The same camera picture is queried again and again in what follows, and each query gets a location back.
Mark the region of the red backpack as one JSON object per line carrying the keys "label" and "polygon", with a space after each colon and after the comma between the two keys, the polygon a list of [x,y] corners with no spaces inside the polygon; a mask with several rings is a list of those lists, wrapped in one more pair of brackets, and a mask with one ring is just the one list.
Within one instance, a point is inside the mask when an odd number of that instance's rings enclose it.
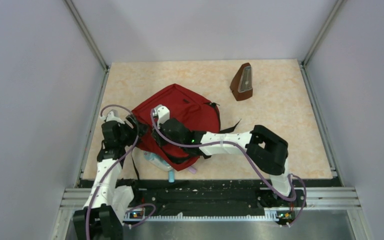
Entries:
{"label": "red backpack", "polygon": [[151,110],[158,105],[170,110],[170,119],[160,128],[173,142],[191,145],[198,132],[216,134],[232,133],[235,126],[222,129],[220,111],[217,103],[178,84],[169,85],[136,106],[132,113],[143,124],[147,124],[147,133],[138,142],[137,147],[163,158],[176,171],[192,166],[203,154],[198,148],[182,148],[171,143],[159,147],[152,137]]}

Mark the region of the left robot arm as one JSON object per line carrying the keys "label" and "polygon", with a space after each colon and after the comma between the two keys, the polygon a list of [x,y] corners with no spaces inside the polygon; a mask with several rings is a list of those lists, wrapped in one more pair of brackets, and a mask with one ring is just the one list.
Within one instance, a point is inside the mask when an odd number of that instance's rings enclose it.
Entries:
{"label": "left robot arm", "polygon": [[126,120],[110,111],[101,125],[103,140],[96,157],[97,172],[91,192],[81,210],[73,214],[79,240],[121,240],[128,206],[140,202],[140,193],[131,186],[117,186],[126,156],[139,140],[139,122],[130,114]]}

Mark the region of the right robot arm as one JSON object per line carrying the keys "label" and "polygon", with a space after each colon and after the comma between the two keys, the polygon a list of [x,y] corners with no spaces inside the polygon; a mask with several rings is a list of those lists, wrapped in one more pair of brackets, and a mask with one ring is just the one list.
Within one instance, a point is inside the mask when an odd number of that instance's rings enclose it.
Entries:
{"label": "right robot arm", "polygon": [[261,181],[273,192],[279,206],[297,198],[288,172],[288,143],[263,125],[242,133],[190,131],[174,118],[151,120],[157,135],[168,144],[191,150],[199,156],[243,155]]}

